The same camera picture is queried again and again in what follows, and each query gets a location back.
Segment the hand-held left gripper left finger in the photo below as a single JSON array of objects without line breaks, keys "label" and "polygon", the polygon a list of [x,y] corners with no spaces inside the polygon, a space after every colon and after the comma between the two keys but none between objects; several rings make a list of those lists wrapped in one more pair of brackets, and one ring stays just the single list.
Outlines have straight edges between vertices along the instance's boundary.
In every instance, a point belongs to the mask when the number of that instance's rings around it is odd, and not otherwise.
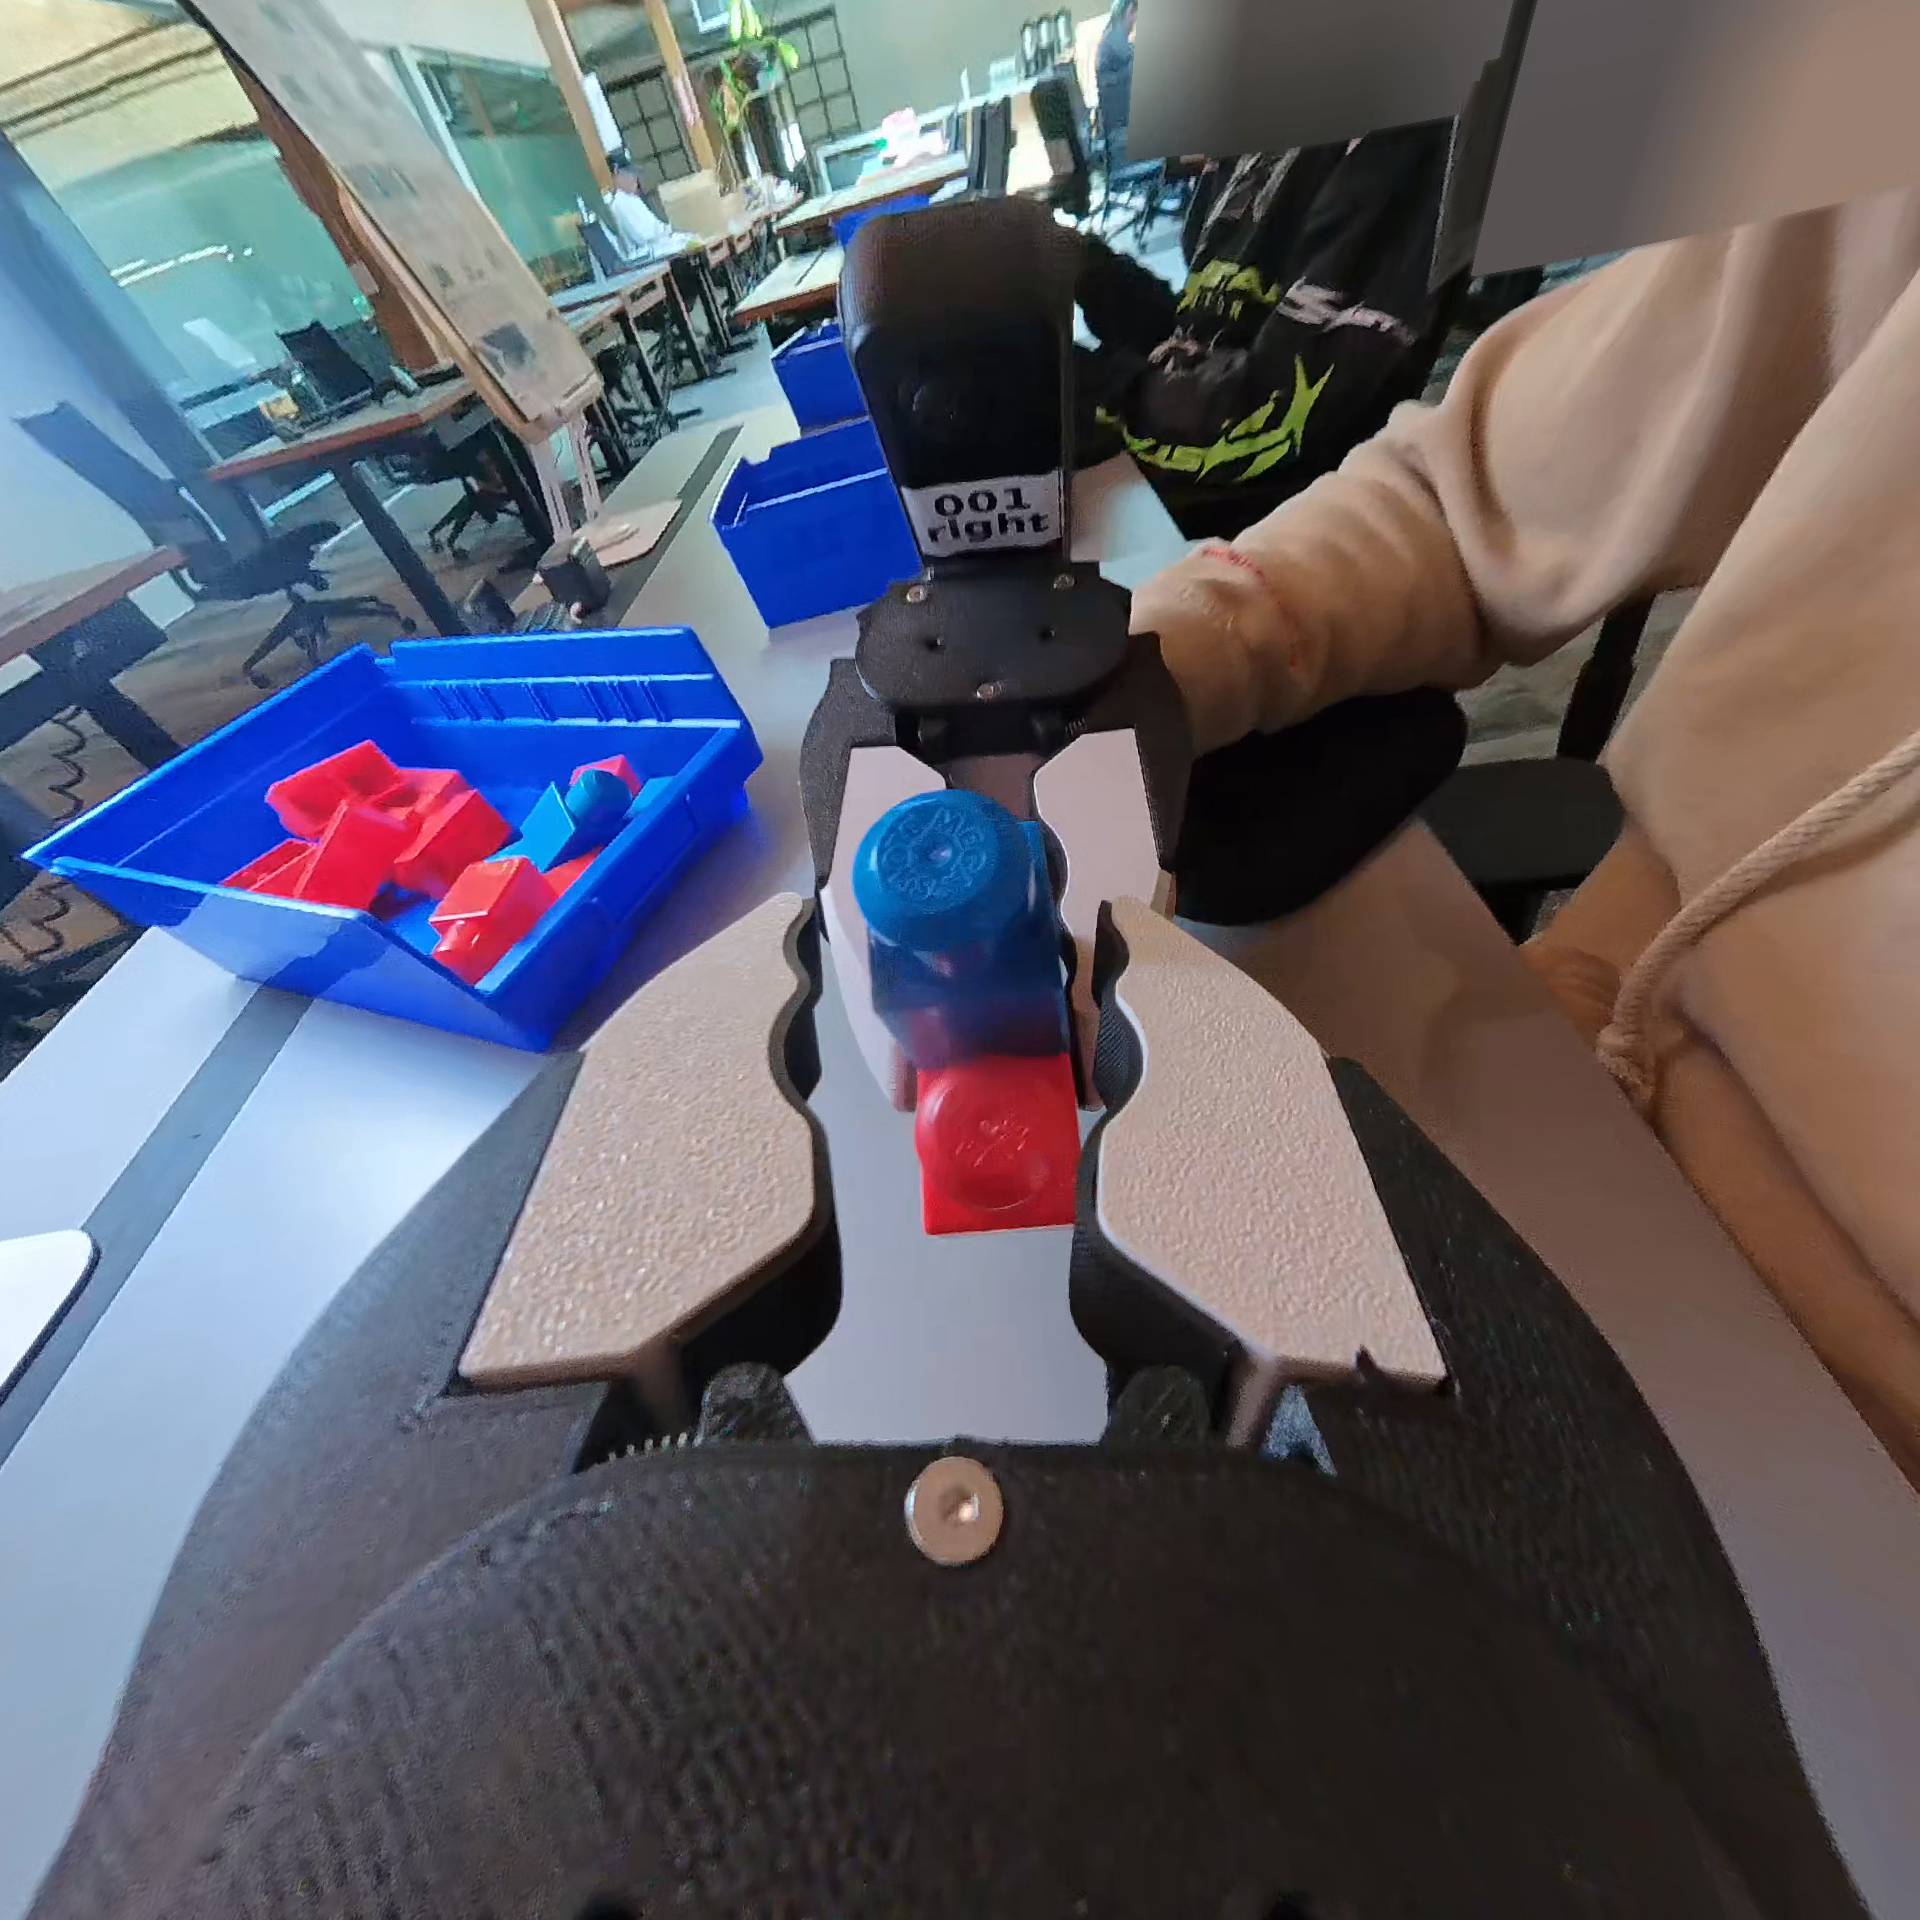
[{"label": "hand-held left gripper left finger", "polygon": [[459,1377],[625,1385],[682,1430],[722,1369],[793,1371],[842,1307],[814,903],[778,893],[585,1045]]}]

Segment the black office chair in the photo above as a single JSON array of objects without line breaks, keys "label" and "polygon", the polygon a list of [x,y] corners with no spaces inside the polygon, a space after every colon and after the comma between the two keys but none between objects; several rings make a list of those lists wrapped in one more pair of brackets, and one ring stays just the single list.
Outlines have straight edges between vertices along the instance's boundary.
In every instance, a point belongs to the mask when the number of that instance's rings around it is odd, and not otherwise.
[{"label": "black office chair", "polygon": [[285,601],[267,637],[243,661],[247,680],[255,687],[267,685],[259,668],[284,644],[293,644],[306,664],[319,664],[319,647],[333,616],[387,616],[397,636],[415,632],[414,620],[378,595],[330,591],[317,552],[340,532],[335,520],[300,523],[244,547],[226,539],[178,480],[139,461],[74,405],[60,401],[45,414],[15,415],[13,422],[43,453],[108,495],[155,543],[174,547],[181,552],[174,581],[198,606],[237,606],[267,596]]}]

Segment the wooden easel board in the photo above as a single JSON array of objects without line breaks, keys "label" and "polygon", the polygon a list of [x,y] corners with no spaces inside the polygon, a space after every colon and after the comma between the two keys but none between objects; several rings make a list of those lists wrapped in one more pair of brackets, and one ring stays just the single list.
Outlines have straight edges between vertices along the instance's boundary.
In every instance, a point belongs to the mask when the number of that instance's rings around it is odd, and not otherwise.
[{"label": "wooden easel board", "polygon": [[185,9],[315,149],[369,239],[374,275],[529,449],[554,547],[636,558],[641,519],[607,510],[587,445],[604,376],[396,85],[327,5]]}]

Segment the person's right forearm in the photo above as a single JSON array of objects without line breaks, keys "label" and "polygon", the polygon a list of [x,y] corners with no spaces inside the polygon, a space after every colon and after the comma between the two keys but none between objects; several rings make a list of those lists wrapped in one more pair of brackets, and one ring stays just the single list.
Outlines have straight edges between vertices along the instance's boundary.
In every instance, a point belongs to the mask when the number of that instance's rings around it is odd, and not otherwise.
[{"label": "person's right forearm", "polygon": [[1137,591],[1194,748],[1469,687],[1705,584],[1908,292],[1916,214],[1908,184],[1637,247],[1493,324],[1439,401]]}]

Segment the wooden desk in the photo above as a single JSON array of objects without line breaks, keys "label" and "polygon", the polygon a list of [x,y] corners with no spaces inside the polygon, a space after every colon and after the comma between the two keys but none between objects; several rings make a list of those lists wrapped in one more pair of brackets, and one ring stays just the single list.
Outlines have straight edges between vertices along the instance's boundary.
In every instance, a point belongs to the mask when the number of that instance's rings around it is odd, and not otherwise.
[{"label": "wooden desk", "polygon": [[474,384],[457,374],[434,388],[366,401],[349,411],[297,430],[290,438],[267,438],[204,471],[211,485],[236,487],[267,473],[323,473],[343,493],[397,582],[415,601],[426,627],[441,637],[474,632],[426,552],[402,532],[374,493],[363,469],[420,445],[444,457],[479,448],[516,510],[533,559],[554,537],[533,455],[509,427],[493,417]]},{"label": "wooden desk", "polygon": [[163,547],[4,590],[2,668],[31,664],[27,678],[2,692],[4,749],[74,709],[145,769],[181,753],[174,735],[115,684],[164,647],[164,629],[142,613],[132,591],[157,581],[178,558]]}]

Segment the green potted plant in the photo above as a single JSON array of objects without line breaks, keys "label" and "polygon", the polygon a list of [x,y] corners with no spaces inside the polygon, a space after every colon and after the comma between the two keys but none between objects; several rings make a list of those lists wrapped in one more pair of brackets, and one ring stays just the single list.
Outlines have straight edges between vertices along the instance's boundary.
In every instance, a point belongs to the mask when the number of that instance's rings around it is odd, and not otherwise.
[{"label": "green potted plant", "polygon": [[750,100],[797,70],[799,53],[791,38],[770,32],[755,3],[726,3],[726,48],[718,56],[713,88],[726,133],[747,125]]}]

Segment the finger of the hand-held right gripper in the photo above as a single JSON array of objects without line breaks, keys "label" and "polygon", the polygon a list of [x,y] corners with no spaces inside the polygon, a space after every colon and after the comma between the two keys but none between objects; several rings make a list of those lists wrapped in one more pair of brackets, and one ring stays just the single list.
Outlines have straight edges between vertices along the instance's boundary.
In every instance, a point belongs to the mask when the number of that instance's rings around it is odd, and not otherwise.
[{"label": "finger of the hand-held right gripper", "polygon": [[895,1112],[913,1112],[917,1107],[917,1069],[873,1009],[870,940],[854,897],[854,854],[891,806],[943,789],[946,779],[938,769],[901,748],[858,748],[849,757],[833,840],[833,969],[858,1051]]},{"label": "finger of the hand-held right gripper", "polygon": [[1117,896],[1151,904],[1164,916],[1173,908],[1173,877],[1155,835],[1137,731],[1091,731],[1046,758],[1035,773],[1035,811],[1061,868],[1055,893],[1079,1097],[1085,1112],[1097,1112],[1099,1009],[1093,974],[1099,908]]}]

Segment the red mega block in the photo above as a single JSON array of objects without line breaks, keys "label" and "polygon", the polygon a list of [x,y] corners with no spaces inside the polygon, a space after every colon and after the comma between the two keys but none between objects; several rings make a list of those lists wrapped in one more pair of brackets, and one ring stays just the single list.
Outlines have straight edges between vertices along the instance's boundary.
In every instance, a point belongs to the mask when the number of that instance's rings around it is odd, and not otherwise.
[{"label": "red mega block", "polygon": [[914,1148],[930,1236],[1069,1228],[1082,1110],[1073,1057],[983,1054],[918,1075]]}]

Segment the blue mega block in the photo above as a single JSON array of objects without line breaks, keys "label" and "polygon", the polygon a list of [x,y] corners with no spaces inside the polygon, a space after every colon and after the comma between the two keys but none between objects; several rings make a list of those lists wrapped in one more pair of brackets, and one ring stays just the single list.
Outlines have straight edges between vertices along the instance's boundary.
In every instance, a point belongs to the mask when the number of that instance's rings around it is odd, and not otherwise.
[{"label": "blue mega block", "polygon": [[853,893],[870,1001],[922,1072],[1069,1049],[1066,960],[1039,828],[967,789],[890,806]]},{"label": "blue mega block", "polygon": [[583,768],[570,784],[542,792],[501,854],[524,857],[542,873],[591,857],[620,835],[636,798],[638,790],[613,769]]}]

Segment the white document stand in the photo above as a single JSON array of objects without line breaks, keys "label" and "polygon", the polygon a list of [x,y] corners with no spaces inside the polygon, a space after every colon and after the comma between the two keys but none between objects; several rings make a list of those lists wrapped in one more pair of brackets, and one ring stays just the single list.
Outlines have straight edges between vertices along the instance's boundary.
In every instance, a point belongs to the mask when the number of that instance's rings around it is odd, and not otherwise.
[{"label": "white document stand", "polygon": [[85,1229],[2,1239],[2,1397],[27,1373],[98,1261]]}]

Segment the cluster of red mega blocks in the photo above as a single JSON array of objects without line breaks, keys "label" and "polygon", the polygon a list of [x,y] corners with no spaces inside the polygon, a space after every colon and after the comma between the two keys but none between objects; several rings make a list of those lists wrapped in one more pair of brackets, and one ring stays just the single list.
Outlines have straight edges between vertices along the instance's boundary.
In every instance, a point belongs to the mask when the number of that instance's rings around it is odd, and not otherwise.
[{"label": "cluster of red mega blocks", "polygon": [[[628,820],[645,800],[665,792],[663,779],[642,776],[625,757],[583,763],[562,784],[595,766],[638,790]],[[506,857],[501,851],[533,806],[511,822],[466,774],[402,766],[372,740],[274,782],[267,804],[284,837],[228,873],[223,887],[387,920],[420,910],[429,955],[471,984],[526,940],[605,851],[556,871]]]}]

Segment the black garment green print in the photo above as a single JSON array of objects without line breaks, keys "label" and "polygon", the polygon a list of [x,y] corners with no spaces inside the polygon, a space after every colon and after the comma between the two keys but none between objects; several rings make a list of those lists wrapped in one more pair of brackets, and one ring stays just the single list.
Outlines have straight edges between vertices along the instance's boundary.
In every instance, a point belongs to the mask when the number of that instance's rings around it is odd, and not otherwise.
[{"label": "black garment green print", "polygon": [[1124,448],[1187,539],[1226,539],[1423,392],[1473,275],[1433,276],[1455,121],[1206,163],[1185,279],[1077,236],[1077,459]]}]

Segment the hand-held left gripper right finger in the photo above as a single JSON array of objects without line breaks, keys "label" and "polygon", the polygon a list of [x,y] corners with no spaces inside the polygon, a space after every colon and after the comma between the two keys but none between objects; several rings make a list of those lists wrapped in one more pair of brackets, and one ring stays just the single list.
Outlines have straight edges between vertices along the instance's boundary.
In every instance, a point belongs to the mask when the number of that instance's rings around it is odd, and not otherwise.
[{"label": "hand-held left gripper right finger", "polygon": [[1450,1412],[1443,1336],[1309,1025],[1131,896],[1097,910],[1093,979],[1069,1310],[1108,1432],[1265,1449],[1311,1399]]}]

